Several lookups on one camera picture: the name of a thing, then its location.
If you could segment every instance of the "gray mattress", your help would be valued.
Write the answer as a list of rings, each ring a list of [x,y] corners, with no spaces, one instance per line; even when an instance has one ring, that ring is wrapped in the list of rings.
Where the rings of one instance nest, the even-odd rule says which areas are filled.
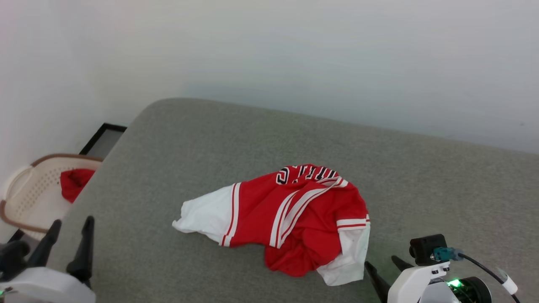
[[[95,217],[98,302],[378,302],[368,278],[326,286],[264,265],[264,248],[218,246],[172,228],[182,202],[279,170],[315,163],[355,184],[369,208],[367,260],[392,283],[411,238],[443,233],[493,270],[522,302],[539,301],[539,156],[207,100],[168,99],[129,126],[64,219],[49,266],[64,270]],[[511,298],[466,261],[496,302]]]

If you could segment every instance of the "laundry basket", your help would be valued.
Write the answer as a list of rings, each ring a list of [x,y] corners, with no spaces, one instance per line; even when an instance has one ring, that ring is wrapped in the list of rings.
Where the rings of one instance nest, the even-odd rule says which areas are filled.
[[[102,161],[101,158],[71,154],[53,154],[38,159],[9,183],[4,200],[0,202],[0,217],[30,237],[41,240],[52,222],[62,219],[71,207],[61,194],[62,171],[97,170]]]

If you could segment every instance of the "red and white shirt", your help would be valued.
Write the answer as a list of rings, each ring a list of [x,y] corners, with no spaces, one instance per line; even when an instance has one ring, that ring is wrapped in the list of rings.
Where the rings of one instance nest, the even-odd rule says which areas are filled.
[[[266,245],[271,270],[317,270],[328,285],[363,278],[370,220],[357,188],[334,170],[287,166],[186,201],[172,223],[222,246]]]

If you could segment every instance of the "cable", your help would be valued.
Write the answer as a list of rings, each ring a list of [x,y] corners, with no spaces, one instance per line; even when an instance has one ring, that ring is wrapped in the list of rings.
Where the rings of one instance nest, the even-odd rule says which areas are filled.
[[[471,257],[468,257],[467,255],[463,254],[463,253],[459,253],[459,256],[465,258],[466,260],[472,262],[473,264],[477,265],[480,269],[486,271],[488,274],[490,274],[494,279],[496,279],[496,281],[498,281],[501,285],[503,285],[503,280],[497,276],[497,274],[493,273],[490,269],[486,268],[483,264],[477,262],[476,260],[474,260],[473,258]],[[512,294],[511,297],[513,298],[513,300],[515,300],[516,303],[520,303],[519,299],[516,297],[516,295]]]
[[[511,297],[513,297],[516,303],[520,303],[519,299],[515,295],[512,294]]]

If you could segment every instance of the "jersey lettering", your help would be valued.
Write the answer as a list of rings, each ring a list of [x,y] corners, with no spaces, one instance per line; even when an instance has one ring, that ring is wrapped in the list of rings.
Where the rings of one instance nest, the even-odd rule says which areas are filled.
[[[322,167],[320,169],[320,172],[318,173],[318,175],[316,175],[316,179],[317,180],[322,180],[322,178],[324,177],[324,174],[326,173],[326,170],[327,170],[327,168]]]
[[[288,175],[290,175],[290,169],[284,167],[277,173],[276,183],[277,184],[286,184],[288,182]]]
[[[300,173],[298,174],[298,178],[301,177],[305,173],[306,168],[307,168],[307,166],[305,166],[305,165],[301,166]]]
[[[310,168],[309,174],[305,177],[305,179],[311,179],[313,177],[314,170],[315,170],[315,167],[312,166]]]

